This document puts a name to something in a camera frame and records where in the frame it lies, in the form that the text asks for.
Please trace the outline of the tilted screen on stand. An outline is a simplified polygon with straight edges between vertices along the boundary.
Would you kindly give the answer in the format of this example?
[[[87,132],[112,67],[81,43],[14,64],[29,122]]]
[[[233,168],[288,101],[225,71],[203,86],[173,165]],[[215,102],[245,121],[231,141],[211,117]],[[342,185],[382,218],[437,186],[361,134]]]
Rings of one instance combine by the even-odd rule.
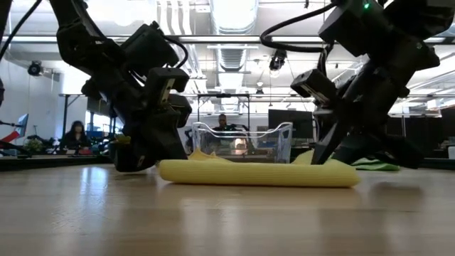
[[[25,137],[25,135],[26,135],[28,117],[29,117],[29,114],[24,114],[24,115],[20,116],[19,119],[18,119],[16,131],[19,134],[19,138]]]

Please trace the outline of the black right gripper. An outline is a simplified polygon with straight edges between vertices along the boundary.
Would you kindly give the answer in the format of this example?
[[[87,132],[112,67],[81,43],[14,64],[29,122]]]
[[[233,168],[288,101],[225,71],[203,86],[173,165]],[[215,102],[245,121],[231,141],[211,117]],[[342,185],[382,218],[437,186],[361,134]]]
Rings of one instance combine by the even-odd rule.
[[[343,87],[336,106],[336,123],[316,143],[311,163],[324,164],[335,151],[333,159],[345,164],[374,158],[417,169],[424,159],[421,150],[404,137],[386,135],[384,126],[396,100],[410,93],[407,83],[412,76],[418,70],[439,66],[439,57],[428,45],[358,47],[349,52],[367,55],[369,60]]]

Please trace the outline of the small background plant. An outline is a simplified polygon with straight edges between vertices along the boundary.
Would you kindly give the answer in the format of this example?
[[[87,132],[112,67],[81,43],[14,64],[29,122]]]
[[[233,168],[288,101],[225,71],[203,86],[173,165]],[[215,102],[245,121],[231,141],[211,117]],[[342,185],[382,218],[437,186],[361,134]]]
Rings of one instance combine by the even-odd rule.
[[[38,139],[28,139],[26,142],[24,142],[23,147],[30,153],[37,154],[42,151],[43,143]]]

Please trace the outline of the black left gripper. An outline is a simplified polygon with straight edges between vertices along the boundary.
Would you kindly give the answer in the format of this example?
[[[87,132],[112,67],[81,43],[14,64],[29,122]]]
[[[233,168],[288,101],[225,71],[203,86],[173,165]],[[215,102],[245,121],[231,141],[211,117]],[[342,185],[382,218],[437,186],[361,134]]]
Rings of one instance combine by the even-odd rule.
[[[131,144],[109,142],[109,157],[121,173],[142,171],[160,160],[187,159],[177,128],[184,127],[192,108],[181,92],[172,90],[168,102],[160,107],[148,107],[144,85],[132,73],[117,69],[96,72],[82,86],[82,93],[104,100],[124,124],[144,122],[147,117],[162,114],[163,119],[148,119],[141,125],[146,150],[152,156],[136,155]]]

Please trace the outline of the yellow microfiber towel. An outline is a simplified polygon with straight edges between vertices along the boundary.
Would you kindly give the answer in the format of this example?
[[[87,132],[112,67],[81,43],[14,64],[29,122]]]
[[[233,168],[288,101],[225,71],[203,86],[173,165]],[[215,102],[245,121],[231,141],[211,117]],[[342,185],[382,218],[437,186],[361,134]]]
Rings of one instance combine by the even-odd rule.
[[[312,165],[312,156],[310,150],[290,164],[242,163],[198,149],[187,160],[162,160],[157,169],[162,179],[186,184],[350,188],[360,182],[355,167],[335,159]]]

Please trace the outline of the black computer monitor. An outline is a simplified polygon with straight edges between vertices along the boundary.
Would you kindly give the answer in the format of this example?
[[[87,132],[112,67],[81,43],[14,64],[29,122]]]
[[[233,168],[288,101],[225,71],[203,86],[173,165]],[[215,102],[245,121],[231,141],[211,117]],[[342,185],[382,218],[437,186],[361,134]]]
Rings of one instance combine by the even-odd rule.
[[[296,110],[269,110],[268,127],[277,128],[281,123],[293,124],[293,138],[313,139],[313,114],[312,112]]]

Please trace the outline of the black aluminium table frame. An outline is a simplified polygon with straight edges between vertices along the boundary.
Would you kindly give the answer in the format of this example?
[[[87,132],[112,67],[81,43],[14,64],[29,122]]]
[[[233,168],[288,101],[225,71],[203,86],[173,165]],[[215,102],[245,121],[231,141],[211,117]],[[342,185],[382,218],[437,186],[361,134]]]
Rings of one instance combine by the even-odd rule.
[[[17,171],[26,169],[44,169],[61,166],[82,166],[111,164],[107,156],[37,156],[36,158],[20,159],[17,157],[0,157],[0,171]],[[452,159],[424,159],[421,169],[441,169],[455,171],[455,160]]]

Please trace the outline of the clear plastic bin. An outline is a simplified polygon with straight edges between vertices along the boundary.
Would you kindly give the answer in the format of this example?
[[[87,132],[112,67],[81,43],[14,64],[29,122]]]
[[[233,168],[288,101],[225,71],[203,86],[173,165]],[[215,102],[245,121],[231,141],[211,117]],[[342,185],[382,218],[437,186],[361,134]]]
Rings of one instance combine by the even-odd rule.
[[[193,148],[231,161],[288,164],[292,130],[291,122],[283,122],[267,131],[250,131],[242,124],[231,124],[217,131],[205,123],[195,122]]]

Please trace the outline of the person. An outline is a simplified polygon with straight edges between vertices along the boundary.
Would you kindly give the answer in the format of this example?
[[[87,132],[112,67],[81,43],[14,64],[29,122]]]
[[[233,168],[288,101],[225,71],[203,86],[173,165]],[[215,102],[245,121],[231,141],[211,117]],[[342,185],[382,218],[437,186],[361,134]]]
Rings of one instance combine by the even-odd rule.
[[[228,125],[227,117],[225,114],[220,114],[218,116],[218,126],[213,127],[214,131],[232,131],[232,127]]]
[[[60,140],[60,148],[62,149],[89,149],[91,141],[85,133],[84,124],[77,120],[70,127],[70,131]]]

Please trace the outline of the green microfiber towel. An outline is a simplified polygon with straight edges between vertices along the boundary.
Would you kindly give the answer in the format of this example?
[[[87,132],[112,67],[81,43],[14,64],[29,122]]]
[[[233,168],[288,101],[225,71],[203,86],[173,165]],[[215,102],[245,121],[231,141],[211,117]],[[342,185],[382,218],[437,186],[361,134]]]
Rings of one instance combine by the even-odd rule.
[[[378,159],[359,159],[352,163],[357,170],[361,171],[399,171],[400,167],[394,164],[388,164]]]

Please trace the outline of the black partition panels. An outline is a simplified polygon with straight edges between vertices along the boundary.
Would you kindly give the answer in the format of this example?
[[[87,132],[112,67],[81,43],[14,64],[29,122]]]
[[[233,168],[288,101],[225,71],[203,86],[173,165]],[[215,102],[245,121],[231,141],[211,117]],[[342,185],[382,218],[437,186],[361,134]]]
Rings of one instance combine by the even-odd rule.
[[[405,137],[424,154],[436,149],[442,141],[441,122],[434,117],[390,117],[386,132]]]

